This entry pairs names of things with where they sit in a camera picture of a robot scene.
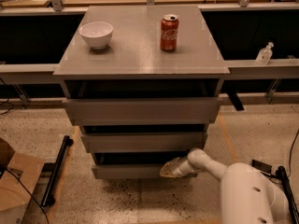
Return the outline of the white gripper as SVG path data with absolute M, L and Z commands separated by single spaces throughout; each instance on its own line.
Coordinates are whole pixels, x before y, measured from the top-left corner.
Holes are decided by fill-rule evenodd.
M 183 177 L 191 174 L 194 171 L 193 167 L 190 165 L 188 159 L 175 158 L 168 161 L 160 170 L 161 177 L 176 178 Z

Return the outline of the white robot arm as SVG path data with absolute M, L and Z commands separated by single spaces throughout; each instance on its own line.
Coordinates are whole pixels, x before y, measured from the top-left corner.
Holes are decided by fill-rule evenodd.
M 224 165 L 200 148 L 167 162 L 160 176 L 177 178 L 202 169 L 221 183 L 221 224 L 275 224 L 288 215 L 284 191 L 258 169 L 240 162 Z

